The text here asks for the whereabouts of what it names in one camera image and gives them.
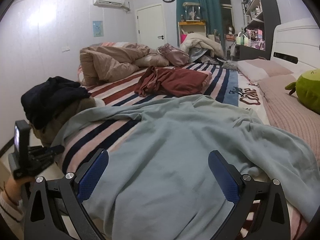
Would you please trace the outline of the person's left hand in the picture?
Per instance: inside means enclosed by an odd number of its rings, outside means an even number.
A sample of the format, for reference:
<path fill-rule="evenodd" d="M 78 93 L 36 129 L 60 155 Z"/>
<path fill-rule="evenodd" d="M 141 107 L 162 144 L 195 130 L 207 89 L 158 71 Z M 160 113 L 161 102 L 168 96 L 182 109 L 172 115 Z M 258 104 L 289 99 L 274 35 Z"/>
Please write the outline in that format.
<path fill-rule="evenodd" d="M 10 176 L 4 184 L 4 198 L 14 206 L 18 205 L 18 202 L 22 199 L 22 186 L 34 180 L 34 177 L 24 177 L 15 180 L 13 176 Z"/>

